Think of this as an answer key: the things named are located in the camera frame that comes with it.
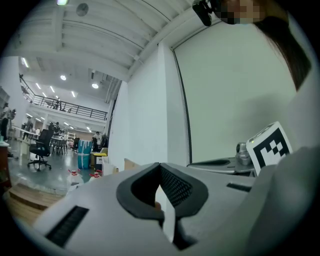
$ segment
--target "ceiling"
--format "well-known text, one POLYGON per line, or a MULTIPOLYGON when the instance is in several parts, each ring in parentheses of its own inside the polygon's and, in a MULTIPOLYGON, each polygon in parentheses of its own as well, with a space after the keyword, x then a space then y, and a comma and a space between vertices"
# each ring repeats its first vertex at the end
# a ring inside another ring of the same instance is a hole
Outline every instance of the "ceiling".
POLYGON ((22 22, 4 55, 26 58, 26 81, 64 86, 59 76, 65 73, 75 91, 103 99, 107 86, 90 88, 91 69, 127 82, 168 35, 176 43, 205 28, 192 2, 69 0, 57 6, 56 0, 43 0, 22 22), (81 3, 88 4, 84 16, 76 12, 81 3))
POLYGON ((36 95, 42 96, 44 93, 48 98, 54 99, 58 96, 62 101, 67 102, 71 102, 70 99, 73 97, 71 91, 75 95, 80 93, 103 101, 107 100, 107 93, 111 92, 110 88, 114 90, 109 100, 115 100, 118 95, 121 80, 111 75, 58 59, 34 56, 26 58, 26 61, 28 67, 22 64, 20 58, 19 72, 23 74, 23 79, 36 95), (66 76, 66 80, 62 80, 61 75, 66 76), (98 88, 93 88, 92 84, 97 84, 98 88))

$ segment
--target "wooden platform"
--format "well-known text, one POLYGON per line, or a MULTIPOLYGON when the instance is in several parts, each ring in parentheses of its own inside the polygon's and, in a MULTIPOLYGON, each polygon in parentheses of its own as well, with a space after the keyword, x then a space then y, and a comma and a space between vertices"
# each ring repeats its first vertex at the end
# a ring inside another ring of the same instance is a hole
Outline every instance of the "wooden platform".
POLYGON ((33 208, 45 210, 62 196, 42 192, 22 184, 17 184, 9 189, 10 197, 33 208))
POLYGON ((29 225, 48 207, 59 201, 63 196, 49 194, 22 184, 9 189, 9 197, 5 202, 11 214, 29 225))
POLYGON ((33 208, 31 206, 25 205, 18 200, 9 197, 6 201, 6 204, 12 214, 12 216, 25 221, 30 226, 34 224, 39 215, 43 212, 43 210, 39 210, 33 208))

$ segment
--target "white wall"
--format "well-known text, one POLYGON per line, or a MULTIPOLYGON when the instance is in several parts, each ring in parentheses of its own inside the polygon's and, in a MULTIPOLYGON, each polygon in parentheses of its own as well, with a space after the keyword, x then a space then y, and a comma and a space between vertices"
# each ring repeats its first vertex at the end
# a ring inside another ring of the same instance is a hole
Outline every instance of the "white wall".
POLYGON ((145 165, 188 164, 185 110, 178 70, 164 43, 122 83, 110 130, 109 158, 120 171, 124 158, 145 165))
POLYGON ((158 82, 166 89, 167 160, 187 166, 188 131, 183 92, 173 52, 164 42, 158 47, 158 70, 158 82))
POLYGON ((93 98, 90 96, 85 96, 79 93, 76 97, 69 97, 68 100, 66 100, 66 102, 104 112, 107 112, 109 109, 109 104, 105 103, 104 100, 93 98))
POLYGON ((166 104, 155 51, 128 82, 130 160, 139 165, 168 161, 166 104))
POLYGON ((10 96, 9 108, 11 110, 16 109, 16 116, 12 122, 20 127, 26 116, 29 103, 22 95, 18 61, 18 57, 3 57, 0 59, 0 86, 10 96))
POLYGON ((296 141, 284 110, 296 95, 282 56, 251 24, 216 24, 175 49, 190 119, 192 161, 233 157, 279 121, 296 141))
POLYGON ((129 132, 128 84, 122 82, 113 111, 108 146, 109 160, 119 171, 125 169, 124 158, 131 159, 129 132))

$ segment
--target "blue trash bin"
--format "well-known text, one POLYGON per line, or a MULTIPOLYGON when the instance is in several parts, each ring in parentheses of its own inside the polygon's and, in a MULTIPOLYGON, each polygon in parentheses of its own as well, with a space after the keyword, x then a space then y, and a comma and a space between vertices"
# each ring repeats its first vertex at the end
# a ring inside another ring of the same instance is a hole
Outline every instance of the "blue trash bin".
POLYGON ((80 140, 78 144, 78 168, 90 168, 90 152, 92 148, 92 141, 80 140))

